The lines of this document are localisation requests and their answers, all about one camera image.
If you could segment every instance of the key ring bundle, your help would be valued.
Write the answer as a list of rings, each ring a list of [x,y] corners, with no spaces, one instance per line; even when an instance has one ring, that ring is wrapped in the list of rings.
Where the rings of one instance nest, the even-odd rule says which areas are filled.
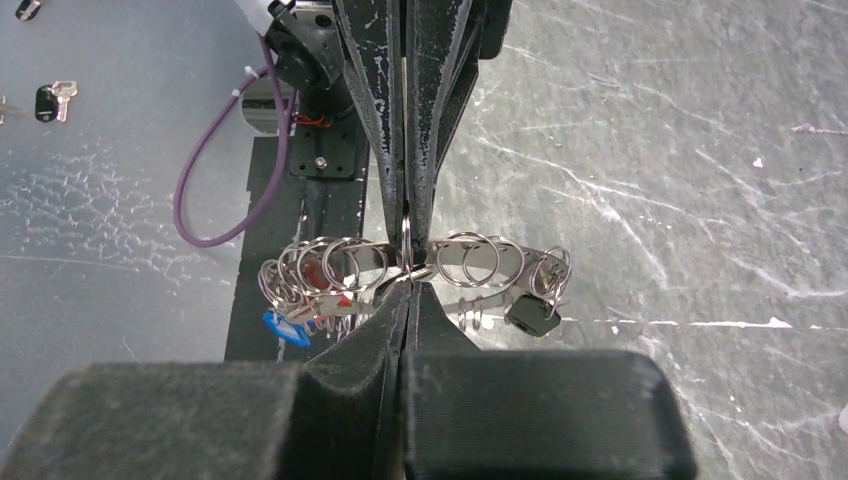
[[[460,314],[460,326],[470,319],[479,328],[483,310],[509,307],[523,296],[544,302],[550,318],[564,303],[571,279],[571,258],[562,247],[539,251],[478,233],[432,240],[420,265],[404,265],[409,258],[404,253],[388,243],[362,238],[296,242],[279,258],[262,264],[259,285],[275,318],[306,328],[328,317],[371,315],[382,292],[396,281],[440,277],[462,289],[498,289],[493,295],[443,306],[448,315]],[[488,273],[475,276],[471,269]],[[359,294],[366,292],[374,292],[371,302],[359,300]]]

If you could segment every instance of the silver key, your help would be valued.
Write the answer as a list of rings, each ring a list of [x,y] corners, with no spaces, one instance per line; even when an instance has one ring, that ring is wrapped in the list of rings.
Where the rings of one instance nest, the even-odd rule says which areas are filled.
[[[56,101],[59,104],[59,111],[56,115],[56,119],[60,122],[67,122],[68,104],[71,103],[71,97],[77,94],[77,82],[56,82],[51,87],[50,93],[56,96]]]

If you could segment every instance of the black key fob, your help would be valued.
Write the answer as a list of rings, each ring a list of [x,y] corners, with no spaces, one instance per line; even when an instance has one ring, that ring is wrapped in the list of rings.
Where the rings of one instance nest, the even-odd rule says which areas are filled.
[[[523,295],[516,300],[506,318],[521,331],[534,337],[544,337],[562,323],[559,313],[556,310],[551,312],[550,304],[532,295]]]
[[[53,86],[45,85],[35,92],[35,118],[39,122],[52,122],[59,115],[59,100],[53,95]]]
[[[39,10],[41,10],[40,0],[24,0],[15,10],[15,16],[18,17],[18,20],[26,22],[35,18]]]

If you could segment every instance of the black bracket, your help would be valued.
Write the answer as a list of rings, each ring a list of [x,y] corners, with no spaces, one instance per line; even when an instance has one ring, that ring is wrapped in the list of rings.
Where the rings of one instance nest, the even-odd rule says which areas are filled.
[[[357,160],[368,155],[368,139],[356,115],[335,120],[330,128],[295,127],[289,173],[316,180],[350,180]]]

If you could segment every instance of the gray table surface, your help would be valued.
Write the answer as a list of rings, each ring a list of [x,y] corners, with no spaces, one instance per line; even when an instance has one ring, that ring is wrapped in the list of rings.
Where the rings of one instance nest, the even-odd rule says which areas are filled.
[[[232,2],[119,3],[0,20],[10,102],[80,82],[66,125],[0,126],[0,455],[69,368],[223,356],[240,243],[187,247],[169,202],[259,50]],[[434,231],[561,244],[575,275],[548,337],[495,323],[472,338],[650,355],[701,478],[845,478],[847,76],[841,0],[517,0]],[[830,133],[792,131],[807,124]],[[244,214],[252,135],[236,116],[201,162],[199,232]]]

